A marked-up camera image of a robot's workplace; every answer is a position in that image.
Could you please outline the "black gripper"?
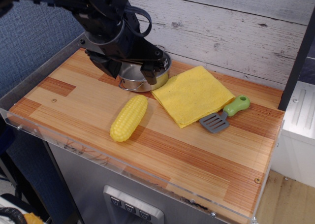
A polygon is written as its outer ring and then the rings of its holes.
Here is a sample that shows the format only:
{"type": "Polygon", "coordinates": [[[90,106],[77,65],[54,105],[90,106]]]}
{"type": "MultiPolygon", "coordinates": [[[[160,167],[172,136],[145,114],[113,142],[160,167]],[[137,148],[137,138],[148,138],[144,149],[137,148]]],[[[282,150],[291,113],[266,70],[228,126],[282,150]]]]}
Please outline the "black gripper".
{"type": "MultiPolygon", "coordinates": [[[[127,27],[123,27],[111,40],[85,31],[79,40],[79,46],[85,49],[97,68],[114,79],[117,78],[123,62],[158,60],[163,55],[155,45],[136,36],[127,27]]],[[[140,70],[150,85],[157,83],[153,64],[145,63],[140,70]]]]}

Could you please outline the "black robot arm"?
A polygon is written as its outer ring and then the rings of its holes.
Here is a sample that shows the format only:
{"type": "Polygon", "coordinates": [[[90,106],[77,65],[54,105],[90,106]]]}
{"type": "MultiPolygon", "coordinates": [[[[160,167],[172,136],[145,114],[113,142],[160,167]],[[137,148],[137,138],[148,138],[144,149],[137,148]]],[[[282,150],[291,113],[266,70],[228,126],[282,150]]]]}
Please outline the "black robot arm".
{"type": "MultiPolygon", "coordinates": [[[[0,0],[5,15],[19,0],[0,0]]],[[[170,63],[167,54],[145,37],[152,29],[149,13],[132,6],[129,0],[32,0],[70,11],[85,30],[83,43],[90,60],[107,75],[116,78],[123,63],[138,64],[150,85],[170,63]]]]}

